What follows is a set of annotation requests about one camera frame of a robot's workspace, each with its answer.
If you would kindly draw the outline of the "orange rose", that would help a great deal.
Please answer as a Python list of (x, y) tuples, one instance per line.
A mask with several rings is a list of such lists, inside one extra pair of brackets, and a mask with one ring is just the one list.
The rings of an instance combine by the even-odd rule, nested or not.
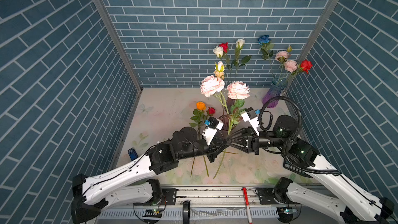
[(206, 112), (205, 103), (197, 102), (196, 108), (193, 110), (193, 116), (190, 118), (193, 121), (192, 123), (190, 123), (190, 126), (193, 128), (197, 128), (199, 134), (202, 125), (207, 119), (205, 112)]

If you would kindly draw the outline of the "pale pink bud spray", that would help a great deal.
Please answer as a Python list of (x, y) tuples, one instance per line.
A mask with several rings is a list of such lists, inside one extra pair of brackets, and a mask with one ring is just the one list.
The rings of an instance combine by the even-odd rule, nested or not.
[[(246, 83), (241, 82), (241, 81), (236, 81), (239, 82), (240, 84), (240, 89), (239, 89), (239, 96), (238, 99), (235, 100), (234, 104), (231, 106), (230, 110), (231, 113), (228, 112), (227, 110), (227, 97), (228, 97), (228, 91), (227, 91), (227, 86), (226, 83), (223, 79), (216, 77), (214, 74), (209, 75), (206, 78), (204, 78), (201, 82), (201, 94), (204, 95), (205, 97), (209, 98), (211, 96), (214, 96), (218, 99), (220, 104), (226, 108), (226, 114), (229, 115), (229, 131), (228, 134), (232, 134), (232, 129), (238, 126), (240, 122), (242, 122), (242, 117), (240, 113), (245, 110), (244, 109), (244, 104), (245, 100), (250, 97), (250, 89), (246, 85)], [(216, 135), (213, 138), (212, 143), (216, 142)], [(225, 155), (222, 155), (221, 162), (219, 164), (219, 167), (217, 168), (216, 174), (214, 175), (213, 179), (217, 177), (219, 174), (220, 170), (222, 170), (222, 173), (220, 175), (220, 182), (222, 183), (227, 183), (227, 179), (229, 180), (229, 183), (232, 183), (232, 179), (237, 179), (237, 173), (233, 172), (234, 168), (233, 166), (238, 165), (237, 162), (233, 162), (235, 160), (229, 159), (227, 161), (227, 164), (224, 163)]]

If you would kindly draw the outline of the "purple blue gradient vase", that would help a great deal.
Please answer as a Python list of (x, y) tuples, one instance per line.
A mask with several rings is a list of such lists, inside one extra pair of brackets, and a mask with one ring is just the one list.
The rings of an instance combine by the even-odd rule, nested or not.
[(288, 82), (286, 78), (281, 78), (281, 77), (273, 78), (271, 87), (264, 96), (262, 103), (265, 104), (271, 98), (281, 96), (281, 93), (287, 87), (287, 84)]

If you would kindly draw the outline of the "pink carnation spray stem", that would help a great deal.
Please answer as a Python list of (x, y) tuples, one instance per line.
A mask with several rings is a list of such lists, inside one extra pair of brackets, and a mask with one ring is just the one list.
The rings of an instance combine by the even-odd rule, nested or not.
[(277, 80), (278, 86), (281, 86), (283, 81), (287, 82), (298, 69), (297, 62), (290, 58), (292, 51), (293, 48), (289, 46), (286, 50), (279, 51), (276, 54), (275, 60), (280, 63), (280, 69), (282, 70)]

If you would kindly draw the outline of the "white rose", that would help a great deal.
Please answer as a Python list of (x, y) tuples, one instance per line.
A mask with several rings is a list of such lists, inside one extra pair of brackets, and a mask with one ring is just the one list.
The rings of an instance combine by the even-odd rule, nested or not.
[[(219, 46), (217, 46), (217, 47), (215, 47), (214, 49), (213, 49), (213, 53), (216, 55), (216, 57), (217, 57), (217, 55), (221, 55), (222, 54), (222, 49), (219, 47)], [(215, 71), (214, 71), (214, 75), (216, 76), (216, 77), (218, 77), (218, 78), (221, 78), (221, 79), (223, 79), (223, 80), (225, 80), (227, 83), (229, 83), (228, 82), (228, 79), (225, 77), (225, 71), (226, 71), (226, 69), (224, 68), (224, 63), (222, 62), (222, 61), (218, 61), (217, 63), (216, 63), (216, 66), (215, 66)]]
[(238, 39), (235, 42), (234, 59), (232, 60), (232, 67), (234, 69), (233, 73), (234, 80), (237, 79), (239, 68), (244, 67), (251, 60), (251, 55), (244, 56), (241, 58), (241, 52), (243, 50), (244, 45), (245, 45), (244, 39)]

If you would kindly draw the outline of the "red rose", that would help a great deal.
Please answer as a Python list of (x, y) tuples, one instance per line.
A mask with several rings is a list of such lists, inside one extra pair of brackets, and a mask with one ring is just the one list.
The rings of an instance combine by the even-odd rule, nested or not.
[(228, 55), (229, 52), (229, 45), (228, 43), (221, 43), (219, 47), (222, 49), (222, 54), (217, 55), (218, 59), (224, 63), (225, 77), (228, 79), (228, 82), (233, 81), (233, 71), (232, 71), (232, 62), (233, 58), (231, 55)]
[(313, 64), (309, 60), (304, 60), (300, 64), (297, 65), (297, 69), (292, 73), (293, 76), (296, 76), (300, 73), (309, 74), (309, 71), (313, 67)]

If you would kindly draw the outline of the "blue rose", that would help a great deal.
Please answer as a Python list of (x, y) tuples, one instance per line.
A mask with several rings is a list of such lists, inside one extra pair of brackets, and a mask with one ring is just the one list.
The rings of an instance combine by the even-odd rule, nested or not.
[(268, 61), (269, 67), (270, 67), (270, 72), (272, 77), (275, 76), (274, 70), (273, 70), (273, 62), (272, 62), (272, 57), (274, 56), (273, 48), (274, 44), (272, 43), (272, 40), (268, 35), (263, 35), (258, 38), (258, 44), (260, 45), (260, 51), (261, 51), (261, 58), (263, 60)]

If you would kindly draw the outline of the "dark purple glass vase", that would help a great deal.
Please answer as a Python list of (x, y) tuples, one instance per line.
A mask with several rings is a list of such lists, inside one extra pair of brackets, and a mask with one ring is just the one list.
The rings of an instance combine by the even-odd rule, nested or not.
[(221, 130), (218, 131), (218, 133), (222, 137), (225, 138), (225, 137), (227, 137), (229, 135), (228, 134), (228, 131), (229, 131), (229, 115), (227, 115), (227, 114), (222, 115), (222, 116), (220, 116), (218, 118), (218, 120), (223, 123), (223, 126), (222, 126)]

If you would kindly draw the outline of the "pink glass vase with ribbon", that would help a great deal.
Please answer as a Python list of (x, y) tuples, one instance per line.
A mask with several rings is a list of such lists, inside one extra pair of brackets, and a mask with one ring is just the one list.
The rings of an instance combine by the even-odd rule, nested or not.
[(227, 110), (231, 113), (231, 106), (234, 104), (234, 101), (238, 99), (239, 96), (240, 84), (239, 82), (233, 82), (227, 86), (228, 97), (227, 97)]

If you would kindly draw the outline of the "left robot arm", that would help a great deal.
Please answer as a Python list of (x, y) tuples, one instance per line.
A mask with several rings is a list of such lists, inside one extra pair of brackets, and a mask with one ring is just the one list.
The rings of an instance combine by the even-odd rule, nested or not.
[(151, 179), (178, 167), (179, 161), (198, 156), (217, 157), (228, 147), (227, 136), (218, 129), (207, 127), (203, 137), (192, 127), (173, 133), (171, 139), (155, 144), (143, 155), (104, 174), (73, 178), (71, 216), (80, 224), (96, 218), (112, 203), (116, 192), (130, 184)]

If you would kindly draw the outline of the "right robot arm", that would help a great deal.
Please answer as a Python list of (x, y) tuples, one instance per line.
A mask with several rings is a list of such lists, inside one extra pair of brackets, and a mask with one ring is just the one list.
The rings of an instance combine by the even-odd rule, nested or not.
[(276, 202), (300, 203), (328, 215), (341, 224), (386, 224), (393, 217), (394, 203), (379, 198), (346, 177), (318, 149), (297, 137), (301, 123), (291, 116), (277, 118), (272, 130), (259, 125), (258, 116), (244, 114), (251, 126), (230, 134), (226, 143), (245, 153), (279, 148), (289, 170), (316, 179), (334, 196), (328, 197), (280, 178), (273, 189)]

